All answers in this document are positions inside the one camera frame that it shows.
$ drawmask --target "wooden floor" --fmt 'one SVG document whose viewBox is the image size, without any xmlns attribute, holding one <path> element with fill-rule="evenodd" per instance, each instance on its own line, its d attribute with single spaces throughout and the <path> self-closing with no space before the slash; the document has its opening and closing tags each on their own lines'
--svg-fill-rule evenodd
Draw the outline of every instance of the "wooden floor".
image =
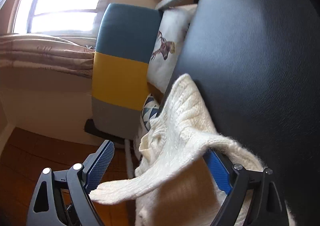
<svg viewBox="0 0 320 226">
<path fill-rule="evenodd" d="M 69 169 L 98 147 L 66 142 L 15 128 L 0 158 L 0 225 L 24 226 L 34 187 L 43 168 Z M 127 179 L 125 154 L 116 149 L 102 181 Z M 128 226 L 126 203 L 94 203 L 105 226 Z"/>
</svg>

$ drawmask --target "blue gripper pad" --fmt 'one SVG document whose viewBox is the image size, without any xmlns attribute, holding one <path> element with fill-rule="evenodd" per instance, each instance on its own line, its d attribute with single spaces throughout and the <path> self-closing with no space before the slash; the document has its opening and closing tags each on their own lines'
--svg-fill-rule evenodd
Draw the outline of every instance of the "blue gripper pad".
<svg viewBox="0 0 320 226">
<path fill-rule="evenodd" d="M 92 159 L 95 158 L 96 161 L 87 172 L 85 190 L 88 194 L 90 191 L 98 187 L 101 178 L 103 177 L 113 158 L 114 153 L 115 146 L 113 142 L 109 141 L 105 149 L 99 154 L 98 157 L 92 157 Z"/>
<path fill-rule="evenodd" d="M 216 153 L 214 151 L 208 151 L 203 155 L 203 159 L 206 162 L 219 189 L 224 191 L 226 194 L 229 194 L 232 190 L 229 180 L 229 173 Z"/>
</svg>

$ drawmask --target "curtain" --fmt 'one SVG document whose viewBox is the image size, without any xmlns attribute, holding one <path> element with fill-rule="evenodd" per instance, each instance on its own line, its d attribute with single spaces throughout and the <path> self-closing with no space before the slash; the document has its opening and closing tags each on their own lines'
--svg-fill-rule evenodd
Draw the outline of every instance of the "curtain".
<svg viewBox="0 0 320 226">
<path fill-rule="evenodd" d="M 47 69 L 92 77 L 94 49 L 42 34 L 0 36 L 0 68 Z"/>
</svg>

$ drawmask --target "deer print pillow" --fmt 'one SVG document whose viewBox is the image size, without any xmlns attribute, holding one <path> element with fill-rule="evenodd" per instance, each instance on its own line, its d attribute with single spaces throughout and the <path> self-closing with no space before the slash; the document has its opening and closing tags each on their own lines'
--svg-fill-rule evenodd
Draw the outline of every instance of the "deer print pillow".
<svg viewBox="0 0 320 226">
<path fill-rule="evenodd" d="M 163 96 L 167 89 L 196 7 L 196 4 L 178 6 L 163 13 L 147 73 L 151 93 L 159 102 L 161 98 L 157 95 Z"/>
</svg>

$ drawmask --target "cream knitted fabric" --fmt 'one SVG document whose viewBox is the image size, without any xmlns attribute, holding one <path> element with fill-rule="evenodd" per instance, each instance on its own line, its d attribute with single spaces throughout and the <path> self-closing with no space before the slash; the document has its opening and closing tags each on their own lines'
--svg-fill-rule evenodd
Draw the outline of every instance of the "cream knitted fabric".
<svg viewBox="0 0 320 226">
<path fill-rule="evenodd" d="M 188 74 L 176 80 L 160 116 L 150 124 L 151 130 L 141 140 L 143 158 L 136 178 L 105 182 L 90 193 L 92 201 L 108 205 L 137 199 L 136 226 L 211 224 L 226 195 L 202 159 L 209 148 L 225 153 L 247 170 L 263 171 L 257 157 L 217 133 Z M 251 194 L 248 191 L 235 225 L 242 225 Z"/>
</svg>

